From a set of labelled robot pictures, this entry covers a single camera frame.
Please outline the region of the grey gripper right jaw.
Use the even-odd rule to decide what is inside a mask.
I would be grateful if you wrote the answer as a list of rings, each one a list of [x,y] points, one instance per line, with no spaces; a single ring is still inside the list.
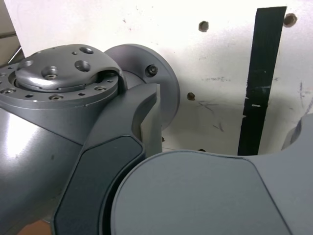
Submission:
[[[310,235],[313,117],[301,118],[282,151],[233,157],[172,151],[150,157],[121,182],[113,235]]]

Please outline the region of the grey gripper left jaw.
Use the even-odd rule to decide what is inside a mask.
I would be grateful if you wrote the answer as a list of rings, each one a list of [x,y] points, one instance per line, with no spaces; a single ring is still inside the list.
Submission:
[[[52,220],[55,235],[109,235],[114,196],[146,157],[140,126],[159,104],[158,84],[141,84],[111,101],[92,127]]]

